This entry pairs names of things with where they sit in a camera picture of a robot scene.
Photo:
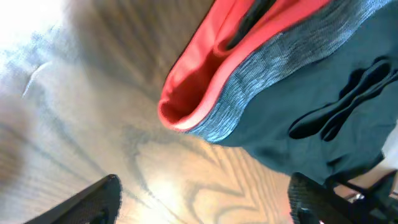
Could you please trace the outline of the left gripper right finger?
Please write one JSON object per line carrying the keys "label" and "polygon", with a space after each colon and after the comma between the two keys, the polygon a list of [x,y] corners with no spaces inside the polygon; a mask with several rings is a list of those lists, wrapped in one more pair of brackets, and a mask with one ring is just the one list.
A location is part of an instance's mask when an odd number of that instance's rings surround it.
{"label": "left gripper right finger", "polygon": [[291,176],[288,188],[294,223],[360,224],[373,217],[301,173]]}

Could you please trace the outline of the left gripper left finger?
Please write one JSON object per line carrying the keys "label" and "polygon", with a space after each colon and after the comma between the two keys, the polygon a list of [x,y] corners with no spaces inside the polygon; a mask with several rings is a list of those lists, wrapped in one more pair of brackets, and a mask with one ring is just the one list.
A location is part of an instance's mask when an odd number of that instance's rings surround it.
{"label": "left gripper left finger", "polygon": [[121,191],[118,176],[107,175],[26,224],[114,224]]}

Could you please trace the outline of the black leggings red waistband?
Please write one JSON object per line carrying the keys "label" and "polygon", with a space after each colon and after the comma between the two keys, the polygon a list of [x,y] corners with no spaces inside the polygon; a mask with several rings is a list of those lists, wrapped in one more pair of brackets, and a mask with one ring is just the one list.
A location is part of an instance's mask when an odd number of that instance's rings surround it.
{"label": "black leggings red waistband", "polygon": [[212,4],[166,78],[161,122],[318,183],[375,167],[397,125],[397,2],[276,1],[230,47],[258,6]]}

